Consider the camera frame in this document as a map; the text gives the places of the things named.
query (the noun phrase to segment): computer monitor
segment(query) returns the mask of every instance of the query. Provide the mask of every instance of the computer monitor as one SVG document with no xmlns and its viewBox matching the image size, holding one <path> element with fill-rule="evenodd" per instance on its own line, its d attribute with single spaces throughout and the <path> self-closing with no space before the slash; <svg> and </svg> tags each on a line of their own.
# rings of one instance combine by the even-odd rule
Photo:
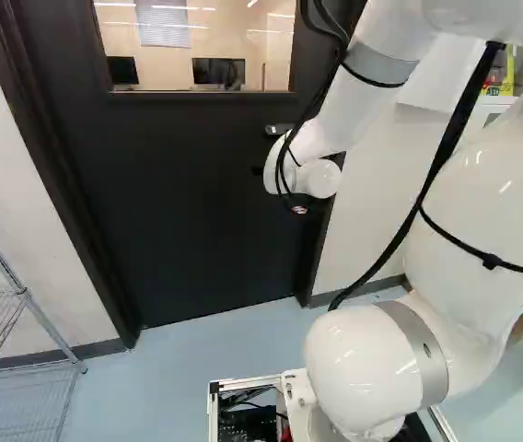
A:
<svg viewBox="0 0 523 442">
<path fill-rule="evenodd" d="M 245 59 L 192 58 L 196 85 L 222 85 L 225 90 L 241 90 L 245 85 Z"/>
<path fill-rule="evenodd" d="M 110 77 L 114 85 L 138 85 L 134 57 L 107 57 Z"/>
</svg>

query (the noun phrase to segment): ceiling light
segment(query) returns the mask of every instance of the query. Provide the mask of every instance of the ceiling light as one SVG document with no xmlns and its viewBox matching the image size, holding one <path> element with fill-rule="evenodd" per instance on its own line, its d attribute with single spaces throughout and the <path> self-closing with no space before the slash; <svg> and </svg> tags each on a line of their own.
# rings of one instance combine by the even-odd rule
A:
<svg viewBox="0 0 523 442">
<path fill-rule="evenodd" d="M 135 3 L 103 3 L 103 2 L 97 2 L 94 4 L 94 6 L 127 6 L 127 7 L 135 7 Z"/>
<path fill-rule="evenodd" d="M 130 21 L 105 21 L 105 25 L 124 25 L 124 26 L 145 26 L 147 28 L 191 28 L 191 29 L 210 29 L 208 26 L 200 25 L 152 25 L 150 23 L 133 23 Z"/>
<path fill-rule="evenodd" d="M 281 30 L 272 30 L 272 29 L 247 29 L 247 32 L 264 32 L 266 34 L 281 34 Z"/>
<path fill-rule="evenodd" d="M 295 16 L 288 16 L 287 14 L 275 14 L 274 12 L 268 12 L 270 17 L 280 17 L 280 18 L 294 18 Z"/>
<path fill-rule="evenodd" d="M 191 29 L 208 29 L 208 26 L 199 26 L 199 25 L 159 25 L 164 28 L 191 28 Z"/>
<path fill-rule="evenodd" d="M 171 5 L 152 5 L 154 9 L 186 9 L 188 11 L 196 11 L 200 9 L 198 6 L 171 6 Z"/>
</svg>

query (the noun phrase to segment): black door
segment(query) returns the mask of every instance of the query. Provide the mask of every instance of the black door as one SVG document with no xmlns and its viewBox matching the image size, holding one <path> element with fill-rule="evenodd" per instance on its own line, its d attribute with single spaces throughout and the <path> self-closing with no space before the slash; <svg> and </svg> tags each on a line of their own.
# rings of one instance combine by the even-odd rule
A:
<svg viewBox="0 0 523 442">
<path fill-rule="evenodd" d="M 332 3 L 349 28 L 355 2 Z M 111 90 L 89 0 L 11 4 L 70 166 L 144 325 L 291 296 L 296 273 L 309 272 L 299 264 L 312 261 L 320 222 L 288 214 L 255 172 L 273 143 L 265 126 L 296 120 L 327 75 L 332 43 L 296 17 L 291 93 L 120 92 Z"/>
</svg>

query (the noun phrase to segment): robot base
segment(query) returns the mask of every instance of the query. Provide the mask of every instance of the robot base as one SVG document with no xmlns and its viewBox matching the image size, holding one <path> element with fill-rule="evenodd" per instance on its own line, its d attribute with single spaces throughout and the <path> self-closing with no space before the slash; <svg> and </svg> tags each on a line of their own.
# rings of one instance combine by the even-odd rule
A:
<svg viewBox="0 0 523 442">
<path fill-rule="evenodd" d="M 304 368 L 285 371 L 282 375 L 259 378 L 224 379 L 213 381 L 208 390 L 209 442 L 219 442 L 219 417 L 223 404 L 235 398 L 237 401 L 253 401 L 253 398 L 264 393 L 275 393 L 275 410 L 288 417 L 289 435 L 283 435 L 283 425 L 276 425 L 275 440 L 292 440 L 293 442 L 349 442 L 343 437 L 322 412 L 317 398 L 310 387 L 307 370 Z M 428 409 L 439 435 L 434 440 L 458 442 L 443 414 L 436 408 Z M 392 439 L 393 442 L 411 440 L 414 442 L 431 442 L 432 439 L 422 424 L 427 419 L 423 412 L 410 414 L 405 419 L 401 432 Z M 247 438 L 235 439 L 247 441 Z"/>
</svg>

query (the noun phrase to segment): white wall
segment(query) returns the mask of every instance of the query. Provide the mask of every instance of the white wall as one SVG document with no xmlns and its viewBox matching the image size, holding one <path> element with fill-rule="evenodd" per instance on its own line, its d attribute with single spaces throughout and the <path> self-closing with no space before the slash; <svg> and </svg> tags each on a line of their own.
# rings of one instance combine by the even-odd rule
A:
<svg viewBox="0 0 523 442">
<path fill-rule="evenodd" d="M 42 185 L 1 88 L 0 250 L 71 345 L 118 336 Z M 2 355 L 52 348 L 27 314 Z"/>
<path fill-rule="evenodd" d="M 392 104 L 347 153 L 313 295 L 348 286 L 386 248 L 411 210 L 448 120 L 448 113 Z M 373 279 L 402 273 L 398 251 Z"/>
</svg>

